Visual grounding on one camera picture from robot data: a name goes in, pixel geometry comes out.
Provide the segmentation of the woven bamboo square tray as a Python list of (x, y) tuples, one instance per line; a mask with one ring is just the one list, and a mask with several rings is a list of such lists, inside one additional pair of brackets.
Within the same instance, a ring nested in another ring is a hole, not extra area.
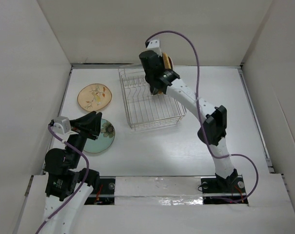
[(168, 55), (163, 52), (161, 58), (162, 67), (159, 72), (161, 87), (158, 88), (157, 94), (165, 94), (167, 86), (171, 83), (170, 78), (172, 76), (172, 69), (170, 68)]

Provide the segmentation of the beige bird pattern plate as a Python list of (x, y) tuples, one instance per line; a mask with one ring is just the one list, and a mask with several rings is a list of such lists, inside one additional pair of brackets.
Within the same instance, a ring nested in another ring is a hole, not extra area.
[(87, 112), (98, 111), (106, 107), (112, 100), (110, 89), (100, 83), (83, 88), (77, 97), (79, 106)]

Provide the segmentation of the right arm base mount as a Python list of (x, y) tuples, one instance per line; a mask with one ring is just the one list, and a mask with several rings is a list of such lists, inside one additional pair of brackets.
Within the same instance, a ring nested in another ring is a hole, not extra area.
[(205, 176), (200, 178), (200, 185), (197, 189), (202, 192), (204, 205), (219, 204), (246, 204), (248, 199), (244, 181), (239, 176), (228, 188), (221, 188), (215, 176)]

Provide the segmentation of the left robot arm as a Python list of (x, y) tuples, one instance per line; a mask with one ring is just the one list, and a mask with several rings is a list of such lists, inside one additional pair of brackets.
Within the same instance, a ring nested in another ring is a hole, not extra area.
[(92, 111), (74, 120), (59, 116), (48, 124), (48, 131), (65, 147), (52, 148), (45, 155), (48, 180), (38, 234), (72, 233), (88, 196), (99, 190), (99, 172), (90, 169), (83, 149), (88, 139), (98, 139), (101, 118), (101, 112)]

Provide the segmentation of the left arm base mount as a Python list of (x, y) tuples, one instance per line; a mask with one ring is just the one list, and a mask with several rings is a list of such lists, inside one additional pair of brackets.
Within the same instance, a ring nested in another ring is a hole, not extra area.
[(92, 191), (84, 205), (114, 205), (115, 183), (115, 177), (102, 177), (98, 188)]

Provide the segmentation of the light green flower plate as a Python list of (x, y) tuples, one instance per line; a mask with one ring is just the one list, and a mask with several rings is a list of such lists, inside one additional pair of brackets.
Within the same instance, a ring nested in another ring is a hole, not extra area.
[(84, 151), (97, 154), (107, 150), (112, 145), (115, 139), (115, 134), (115, 128), (112, 123), (102, 118), (100, 135), (96, 140), (87, 139)]

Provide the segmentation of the red teal flower plate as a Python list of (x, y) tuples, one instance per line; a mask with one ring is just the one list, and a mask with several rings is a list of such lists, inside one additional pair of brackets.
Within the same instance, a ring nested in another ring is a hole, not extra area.
[(173, 66), (172, 59), (169, 56), (168, 56), (168, 59), (169, 59), (169, 63), (170, 63), (170, 68), (173, 70), (174, 66)]

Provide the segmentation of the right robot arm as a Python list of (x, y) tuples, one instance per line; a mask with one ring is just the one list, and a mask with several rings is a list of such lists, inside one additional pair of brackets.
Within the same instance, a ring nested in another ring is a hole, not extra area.
[(151, 93), (158, 91), (173, 97), (191, 112), (200, 122), (198, 138), (208, 145), (215, 164), (216, 185), (223, 192), (234, 186), (238, 174), (231, 162), (226, 146), (227, 110), (215, 107), (189, 88), (174, 70), (166, 68), (163, 57), (152, 50), (139, 55), (145, 72), (145, 80)]

